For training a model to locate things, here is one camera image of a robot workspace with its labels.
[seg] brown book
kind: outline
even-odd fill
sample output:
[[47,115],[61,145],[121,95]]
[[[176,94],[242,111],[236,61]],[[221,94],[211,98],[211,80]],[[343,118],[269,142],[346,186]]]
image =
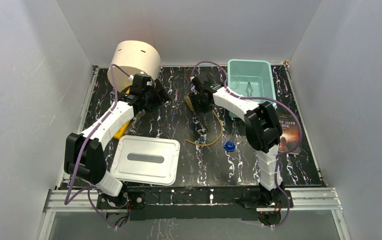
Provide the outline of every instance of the brown book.
[[[279,142],[279,151],[285,152],[291,150],[299,142],[299,128],[294,118],[289,114],[278,114],[278,120],[281,124],[282,135]],[[290,152],[290,154],[299,155],[300,147]]]

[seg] clear plastic bin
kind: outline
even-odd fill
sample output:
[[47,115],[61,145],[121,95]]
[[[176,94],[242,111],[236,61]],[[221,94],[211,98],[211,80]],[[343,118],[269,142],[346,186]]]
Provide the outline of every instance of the clear plastic bin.
[[231,59],[228,61],[228,86],[244,97],[277,99],[271,64],[263,60]]

